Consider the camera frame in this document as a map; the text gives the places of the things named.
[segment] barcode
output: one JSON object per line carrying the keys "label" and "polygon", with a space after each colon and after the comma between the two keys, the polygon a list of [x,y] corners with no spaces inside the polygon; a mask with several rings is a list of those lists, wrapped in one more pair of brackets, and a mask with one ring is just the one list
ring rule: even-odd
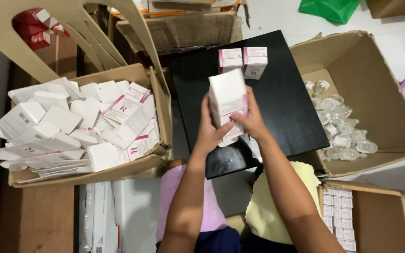
{"label": "barcode", "polygon": [[20,114],[18,114],[18,116],[20,116],[20,118],[22,120],[24,120],[24,123],[29,124],[29,120],[26,118],[26,116],[24,115],[24,113],[20,112]]}

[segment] black table surface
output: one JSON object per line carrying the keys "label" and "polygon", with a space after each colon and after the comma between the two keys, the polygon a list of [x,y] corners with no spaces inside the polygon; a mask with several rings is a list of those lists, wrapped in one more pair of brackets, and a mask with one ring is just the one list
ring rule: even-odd
{"label": "black table surface", "polygon": [[[287,157],[329,146],[323,126],[306,91],[282,32],[275,31],[203,51],[188,52],[170,62],[190,150],[198,136],[201,101],[210,76],[218,74],[218,49],[268,47],[268,65],[253,88],[266,127]],[[206,178],[260,165],[244,139],[217,147],[206,159]]]}

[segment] green plastic bag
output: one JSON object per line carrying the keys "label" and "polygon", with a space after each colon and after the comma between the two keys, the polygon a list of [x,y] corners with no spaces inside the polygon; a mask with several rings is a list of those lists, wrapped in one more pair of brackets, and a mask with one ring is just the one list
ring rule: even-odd
{"label": "green plastic bag", "polygon": [[348,23],[361,0],[302,0],[299,11],[320,16],[331,22]]}

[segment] white medicine box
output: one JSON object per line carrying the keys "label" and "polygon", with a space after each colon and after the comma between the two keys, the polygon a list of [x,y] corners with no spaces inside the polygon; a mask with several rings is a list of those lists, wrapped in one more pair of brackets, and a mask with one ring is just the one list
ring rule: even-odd
{"label": "white medicine box", "polygon": [[[216,128],[233,121],[230,116],[234,112],[247,115],[248,95],[245,80],[239,68],[209,77],[209,81],[210,109]],[[233,128],[223,137],[218,146],[228,146],[238,141],[239,136],[244,133],[244,127],[234,122]]]}
{"label": "white medicine box", "polygon": [[240,48],[218,50],[218,74],[226,73],[243,66],[242,50]]}
{"label": "white medicine box", "polygon": [[243,74],[245,79],[260,79],[267,64],[267,47],[243,48]]}

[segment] hand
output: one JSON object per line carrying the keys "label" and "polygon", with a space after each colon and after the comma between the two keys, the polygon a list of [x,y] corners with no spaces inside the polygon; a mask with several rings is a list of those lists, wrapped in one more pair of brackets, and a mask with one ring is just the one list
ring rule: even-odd
{"label": "hand", "polygon": [[268,138],[271,134],[263,122],[262,116],[257,106],[256,98],[252,88],[246,86],[248,92],[248,116],[240,113],[233,113],[230,117],[245,126],[245,132],[257,141]]}
{"label": "hand", "polygon": [[211,122],[209,112],[209,96],[206,94],[201,103],[201,121],[199,122],[198,138],[193,148],[194,152],[202,152],[207,155],[214,150],[220,139],[223,138],[233,127],[232,122],[216,129]]}

